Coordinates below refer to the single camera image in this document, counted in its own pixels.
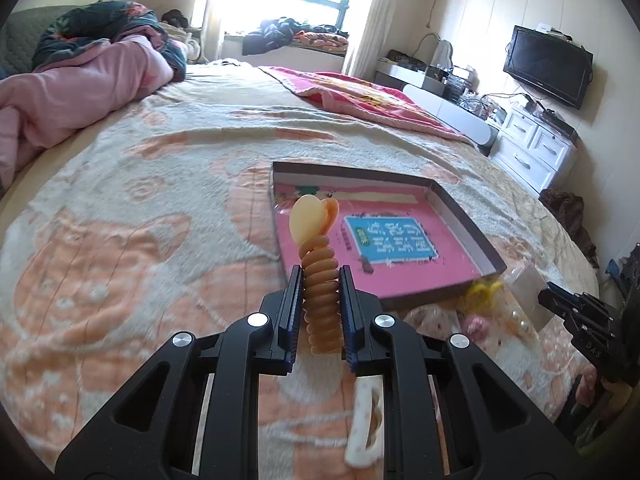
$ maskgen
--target silver screw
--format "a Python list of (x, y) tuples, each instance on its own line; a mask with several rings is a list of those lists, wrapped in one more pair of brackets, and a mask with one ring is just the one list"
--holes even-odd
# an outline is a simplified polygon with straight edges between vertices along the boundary
[(191, 344), (191, 341), (193, 341), (193, 337), (186, 332), (180, 332), (171, 339), (171, 342), (176, 346), (187, 346)]
[(376, 325), (381, 326), (382, 328), (389, 328), (396, 322), (395, 319), (393, 319), (391, 316), (388, 316), (387, 314), (380, 314), (379, 316), (376, 316), (376, 319), (374, 319), (373, 321), (376, 323)]
[(246, 322), (251, 326), (263, 326), (267, 324), (268, 320), (269, 316), (267, 316), (266, 314), (255, 312), (246, 319)]
[(469, 338), (464, 334), (454, 334), (449, 341), (456, 348), (466, 348), (469, 346)]

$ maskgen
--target brown spiral coil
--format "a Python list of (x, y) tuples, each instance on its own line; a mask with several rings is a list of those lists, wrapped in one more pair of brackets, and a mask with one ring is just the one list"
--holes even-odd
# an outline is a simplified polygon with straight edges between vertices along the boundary
[(329, 238), (316, 235), (298, 251), (304, 275), (306, 331), (313, 354), (342, 351), (340, 295), (338, 294), (338, 261), (329, 247)]

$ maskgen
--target drawer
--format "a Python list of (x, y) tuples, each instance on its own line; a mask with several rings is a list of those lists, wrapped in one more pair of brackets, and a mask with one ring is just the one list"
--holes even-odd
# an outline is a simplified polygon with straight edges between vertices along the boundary
[(495, 142), (497, 146), (494, 145), (492, 149), (492, 157), (499, 158), (536, 191), (548, 187), (554, 177), (554, 170), (527, 155), (526, 150), (517, 147), (505, 135), (498, 137)]
[(544, 160), (552, 168), (559, 170), (569, 151), (569, 146), (559, 140), (558, 136), (544, 128), (538, 128), (536, 137), (529, 146), (529, 151), (531, 155)]
[(519, 144), (528, 148), (537, 128), (538, 125), (534, 121), (513, 111), (506, 126), (502, 129), (505, 133), (517, 140)]

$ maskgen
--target television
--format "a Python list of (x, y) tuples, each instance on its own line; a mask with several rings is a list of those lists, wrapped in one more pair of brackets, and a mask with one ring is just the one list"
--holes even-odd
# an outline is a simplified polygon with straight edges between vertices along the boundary
[(504, 71), (567, 106), (582, 106), (591, 82), (593, 54), (525, 27), (514, 27)]

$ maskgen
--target blue label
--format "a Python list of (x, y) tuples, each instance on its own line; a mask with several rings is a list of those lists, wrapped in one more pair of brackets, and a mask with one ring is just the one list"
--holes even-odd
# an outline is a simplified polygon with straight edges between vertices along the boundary
[(371, 264), (431, 260), (438, 252), (414, 218), (345, 216), (361, 256)]

